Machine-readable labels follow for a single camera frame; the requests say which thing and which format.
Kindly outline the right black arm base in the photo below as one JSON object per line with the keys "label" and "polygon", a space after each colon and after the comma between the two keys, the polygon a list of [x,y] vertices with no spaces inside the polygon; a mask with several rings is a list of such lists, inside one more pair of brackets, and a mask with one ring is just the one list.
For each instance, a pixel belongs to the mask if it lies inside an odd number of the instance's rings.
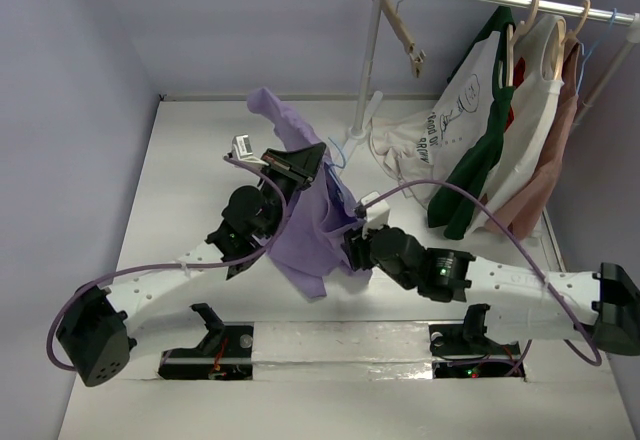
{"label": "right black arm base", "polygon": [[526,377],[523,365],[515,369],[521,357],[519,344],[499,344],[487,336],[489,310],[486,304],[472,305],[461,323],[429,326],[435,379]]}

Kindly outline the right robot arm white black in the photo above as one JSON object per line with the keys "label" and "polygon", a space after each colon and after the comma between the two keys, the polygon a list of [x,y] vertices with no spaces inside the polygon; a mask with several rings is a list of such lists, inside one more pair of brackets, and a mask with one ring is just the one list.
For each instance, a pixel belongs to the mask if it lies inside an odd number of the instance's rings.
{"label": "right robot arm white black", "polygon": [[405,290],[465,304],[460,339],[470,351],[494,342],[589,337],[607,353],[639,353],[639,290],[617,264],[538,277],[468,252],[425,248],[389,226],[349,231],[342,248],[354,270],[379,268]]}

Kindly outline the purple t shirt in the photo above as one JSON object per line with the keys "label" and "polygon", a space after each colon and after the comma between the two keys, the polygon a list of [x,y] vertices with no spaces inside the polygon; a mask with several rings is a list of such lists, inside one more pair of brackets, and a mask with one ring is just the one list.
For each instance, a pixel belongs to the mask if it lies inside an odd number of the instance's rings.
{"label": "purple t shirt", "polygon": [[[299,113],[266,88],[247,97],[250,112],[268,119],[287,151],[297,151],[321,139]],[[279,271],[309,299],[326,295],[324,279],[339,270],[355,289],[366,287],[370,270],[351,269],[342,249],[344,234],[361,226],[354,215],[357,201],[337,177],[329,154],[308,189],[292,201],[289,221],[268,256]]]}

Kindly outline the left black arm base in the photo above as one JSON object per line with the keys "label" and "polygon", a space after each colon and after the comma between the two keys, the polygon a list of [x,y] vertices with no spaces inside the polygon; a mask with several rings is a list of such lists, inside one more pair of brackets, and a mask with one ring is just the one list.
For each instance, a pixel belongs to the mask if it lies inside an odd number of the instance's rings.
{"label": "left black arm base", "polygon": [[245,381],[253,379],[253,323],[225,324],[206,303],[191,306],[206,328],[193,348],[167,350],[158,375],[164,380]]}

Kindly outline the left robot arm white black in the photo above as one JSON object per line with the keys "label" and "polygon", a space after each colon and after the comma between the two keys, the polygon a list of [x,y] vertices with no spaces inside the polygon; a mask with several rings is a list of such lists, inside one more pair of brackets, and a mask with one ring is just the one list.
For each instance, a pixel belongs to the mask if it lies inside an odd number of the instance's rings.
{"label": "left robot arm white black", "polygon": [[217,285],[255,264],[283,233],[299,194],[321,171],[325,152],[319,142],[295,151],[268,149],[256,157],[234,141],[225,162],[257,175],[259,184],[237,188],[219,227],[176,260],[130,267],[79,287],[55,317],[46,348],[59,344],[70,360],[67,369],[96,387],[133,358],[167,349],[140,330],[150,319],[186,308],[202,319],[189,327],[187,343],[201,355],[215,352],[224,325],[204,302],[208,285],[199,278],[211,272]]}

